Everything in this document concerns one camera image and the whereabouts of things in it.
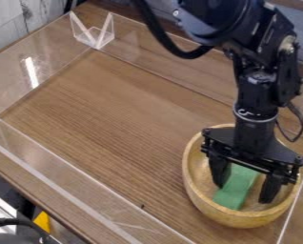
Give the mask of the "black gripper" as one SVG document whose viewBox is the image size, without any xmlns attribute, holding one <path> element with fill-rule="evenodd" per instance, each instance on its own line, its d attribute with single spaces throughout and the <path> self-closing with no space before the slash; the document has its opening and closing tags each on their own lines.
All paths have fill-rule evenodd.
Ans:
<svg viewBox="0 0 303 244">
<path fill-rule="evenodd" d="M 232 126 L 202 130 L 202 152 L 208 159 L 212 182 L 222 188 L 231 176 L 232 164 L 266 175 L 259 202 L 270 204 L 282 185 L 295 184 L 303 156 L 276 138 L 274 121 L 252 123 L 236 119 Z"/>
</svg>

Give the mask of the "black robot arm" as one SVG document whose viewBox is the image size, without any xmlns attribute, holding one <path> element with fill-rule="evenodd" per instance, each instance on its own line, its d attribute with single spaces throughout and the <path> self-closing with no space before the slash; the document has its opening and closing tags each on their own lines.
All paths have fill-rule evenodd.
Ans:
<svg viewBox="0 0 303 244">
<path fill-rule="evenodd" d="M 303 157 L 276 139 L 282 108 L 300 116 L 292 99 L 302 92 L 298 35 L 294 24 L 266 0 L 175 0 L 178 24 L 199 43 L 192 51 L 175 44 L 147 0 L 132 0 L 154 38 L 182 59 L 220 48 L 234 62 L 238 96 L 235 124 L 203 129 L 212 182 L 223 187 L 240 165 L 266 174 L 259 202 L 272 202 L 282 187 L 298 181 Z"/>
</svg>

